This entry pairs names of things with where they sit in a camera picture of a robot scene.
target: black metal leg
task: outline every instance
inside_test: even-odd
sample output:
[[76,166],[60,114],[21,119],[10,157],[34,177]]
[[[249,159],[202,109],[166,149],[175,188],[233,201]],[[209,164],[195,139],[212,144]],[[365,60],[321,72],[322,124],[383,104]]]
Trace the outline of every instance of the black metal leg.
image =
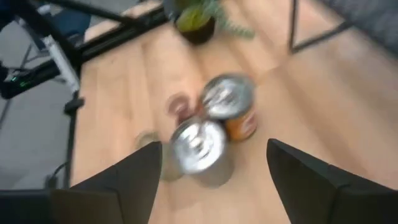
[[69,115],[69,130],[68,130],[68,142],[67,142],[67,161],[65,166],[65,175],[63,176],[63,188],[70,188],[70,176],[71,176],[71,162],[73,156],[73,149],[75,148],[75,130],[77,121],[77,109],[84,104],[84,99],[79,98],[79,92],[73,94],[71,102],[67,103],[64,107],[64,113]]
[[297,53],[306,47],[309,47],[314,44],[319,44],[321,41],[327,40],[333,37],[336,34],[339,34],[347,29],[349,29],[352,25],[349,22],[343,22],[338,25],[336,28],[329,30],[323,34],[320,34],[316,37],[309,38],[308,40],[304,40],[299,44],[294,44],[294,39],[297,30],[297,12],[299,9],[299,0],[292,0],[292,11],[290,13],[290,37],[289,37],[289,51],[291,53]]
[[298,0],[292,0],[292,11],[290,13],[290,38],[289,38],[289,50],[293,50],[294,37],[296,34],[297,26],[297,8],[299,6]]
[[22,59],[22,64],[25,66],[25,64],[26,63],[28,63],[29,62],[29,55],[30,55],[30,51],[32,50],[32,44],[29,44],[29,47],[27,48],[27,50],[26,50],[26,53],[25,53],[25,55],[24,55],[24,58]]
[[338,25],[336,28],[329,30],[323,34],[320,34],[316,37],[312,37],[308,40],[304,40],[303,42],[297,44],[296,46],[292,46],[290,51],[294,54],[297,53],[301,50],[303,50],[306,47],[309,47],[313,44],[319,44],[321,41],[327,40],[331,37],[333,37],[336,34],[339,34],[351,27],[351,24],[349,22],[343,22],[342,24]]

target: gray carpet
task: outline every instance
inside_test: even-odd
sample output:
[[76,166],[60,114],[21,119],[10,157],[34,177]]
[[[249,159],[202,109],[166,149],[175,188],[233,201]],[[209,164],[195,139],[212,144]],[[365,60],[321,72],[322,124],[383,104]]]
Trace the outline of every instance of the gray carpet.
[[[80,0],[113,12],[124,11],[137,0]],[[102,19],[92,17],[91,24]],[[0,33],[0,57],[7,66],[18,67],[30,43],[15,23]],[[48,60],[37,60],[33,67]],[[67,156],[69,118],[63,114],[71,94],[62,84],[49,81],[12,99],[0,127],[0,190],[39,189]],[[0,113],[6,101],[0,100]]]

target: wooden surface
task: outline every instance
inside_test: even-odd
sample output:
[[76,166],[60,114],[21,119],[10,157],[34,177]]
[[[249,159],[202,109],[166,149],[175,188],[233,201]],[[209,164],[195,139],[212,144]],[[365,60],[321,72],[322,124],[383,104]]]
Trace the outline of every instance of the wooden surface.
[[[298,39],[331,28],[339,18],[313,1],[300,2]],[[131,9],[138,15],[154,6]],[[72,184],[134,152],[134,139],[156,130],[167,141],[174,118],[167,98],[190,96],[223,72],[256,81],[259,128],[233,144],[236,170],[216,190],[189,177],[159,185],[150,223],[288,223],[266,161],[277,138],[324,161],[398,189],[398,69],[395,60],[352,29],[299,54],[286,54],[289,0],[224,0],[233,21],[256,30],[247,41],[216,34],[191,47],[166,24],[83,68]],[[87,39],[114,27],[92,27]]]

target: black frame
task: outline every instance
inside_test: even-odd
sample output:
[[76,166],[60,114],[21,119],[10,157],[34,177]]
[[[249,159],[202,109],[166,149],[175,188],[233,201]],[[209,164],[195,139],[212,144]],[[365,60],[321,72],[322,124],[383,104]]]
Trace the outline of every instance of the black frame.
[[290,35],[289,35],[289,51],[293,54],[309,47],[311,45],[319,44],[324,40],[328,40],[329,38],[346,31],[347,29],[352,27],[352,24],[344,21],[337,27],[332,30],[326,31],[323,34],[317,35],[315,37],[309,38],[307,40],[303,40],[299,44],[295,44],[295,35],[297,31],[297,17],[299,11],[299,0],[292,0],[292,8],[290,12]]

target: chair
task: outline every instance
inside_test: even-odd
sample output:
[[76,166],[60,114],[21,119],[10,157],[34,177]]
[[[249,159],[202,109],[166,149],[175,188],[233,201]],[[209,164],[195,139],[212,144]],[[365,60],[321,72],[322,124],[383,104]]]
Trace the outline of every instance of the chair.
[[[55,15],[51,15],[49,5],[41,5],[38,8],[38,11],[73,45],[79,45],[83,42],[85,32],[90,26],[91,15],[72,9],[64,9]],[[32,38],[32,43],[28,46],[27,52],[22,59],[22,66],[38,58],[50,56],[44,43],[41,41],[41,37],[37,35],[22,19],[20,19],[18,23]],[[29,58],[33,48],[36,49],[37,55]]]

